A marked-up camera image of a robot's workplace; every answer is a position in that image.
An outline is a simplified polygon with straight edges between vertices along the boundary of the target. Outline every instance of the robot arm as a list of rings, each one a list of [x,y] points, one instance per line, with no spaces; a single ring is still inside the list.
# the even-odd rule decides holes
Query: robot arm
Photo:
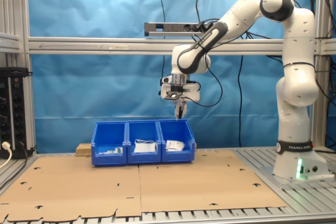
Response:
[[[176,119],[186,113],[186,102],[198,102],[198,84],[190,83],[189,74],[205,73],[211,66],[206,54],[218,42],[235,39],[246,32],[260,17],[282,22],[284,33],[283,64],[288,83],[283,99],[292,105],[308,106],[318,96],[313,67],[314,15],[295,8],[293,0],[238,0],[198,42],[173,49],[172,75],[163,79],[161,97],[173,100]],[[299,71],[291,67],[300,64]]]
[[[200,99],[198,84],[190,83],[189,74],[206,72],[211,65],[206,53],[216,43],[242,35],[261,16],[284,26],[285,76],[277,83],[279,135],[273,174],[288,181],[333,179],[309,139],[307,106],[319,94],[313,56],[314,15],[295,8],[293,0],[238,0],[199,41],[173,49],[172,76],[164,78],[161,97],[174,100],[176,119],[183,117],[186,102]]]

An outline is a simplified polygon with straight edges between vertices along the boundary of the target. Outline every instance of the cardboard sheet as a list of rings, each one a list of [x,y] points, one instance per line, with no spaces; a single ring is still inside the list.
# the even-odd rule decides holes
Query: cardboard sheet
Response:
[[[86,157],[41,157],[0,196],[0,222],[141,215],[139,168],[93,168]]]
[[[140,166],[140,183],[143,212],[286,206],[230,150],[196,152],[193,164]]]
[[[86,157],[41,157],[0,196],[0,223],[140,216],[142,212],[284,207],[230,150],[193,164],[93,168]]]

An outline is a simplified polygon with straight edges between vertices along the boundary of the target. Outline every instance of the metal table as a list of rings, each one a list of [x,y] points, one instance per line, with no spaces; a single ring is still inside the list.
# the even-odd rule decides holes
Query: metal table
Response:
[[[65,224],[99,224],[99,223],[336,223],[336,182],[318,182],[305,185],[292,185],[290,189],[281,190],[263,176],[259,168],[271,166],[275,162],[276,152],[273,147],[231,149],[287,204],[281,208],[220,209],[204,211],[149,212],[141,217],[116,218],[78,218]],[[37,155],[28,160],[28,168],[41,156],[60,156],[74,154]],[[330,165],[336,165],[336,155],[321,153]],[[0,171],[0,185],[13,174],[24,160],[13,160]],[[43,220],[17,222],[17,224],[40,224]]]

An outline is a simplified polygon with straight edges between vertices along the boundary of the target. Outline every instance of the blue curtain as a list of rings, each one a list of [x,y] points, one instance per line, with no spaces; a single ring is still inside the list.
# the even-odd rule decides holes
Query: blue curtain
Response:
[[[221,17],[237,0],[199,0],[201,19]],[[309,0],[296,0],[309,8]],[[197,22],[196,0],[163,0],[166,22]],[[145,22],[162,22],[160,0],[29,0],[30,34],[42,37],[144,38]],[[251,32],[282,38],[282,25],[265,18]],[[164,76],[171,71],[166,56]],[[37,150],[74,152],[89,143],[97,121],[172,119],[173,104],[158,96],[162,56],[32,55]],[[224,89],[211,108],[188,104],[187,117],[198,147],[238,146],[240,56],[212,56],[212,71]],[[274,146],[278,115],[275,86],[282,65],[265,56],[244,57],[243,146]],[[201,103],[214,103],[220,88],[210,74],[192,75],[202,84]]]

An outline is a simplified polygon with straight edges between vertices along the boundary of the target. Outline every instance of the blue plastic bin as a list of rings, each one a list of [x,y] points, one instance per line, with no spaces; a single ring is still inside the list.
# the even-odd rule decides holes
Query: blue plastic bin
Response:
[[[162,162],[180,163],[193,161],[195,159],[195,137],[188,120],[159,120],[158,122],[162,141]],[[167,140],[183,142],[184,149],[180,152],[167,152]]]
[[[156,152],[134,153],[135,139],[153,140],[157,143]],[[127,163],[148,164],[161,162],[161,137],[157,121],[127,122]]]
[[[122,153],[99,154],[122,147]],[[127,163],[126,122],[97,122],[91,141],[94,166],[125,165]]]

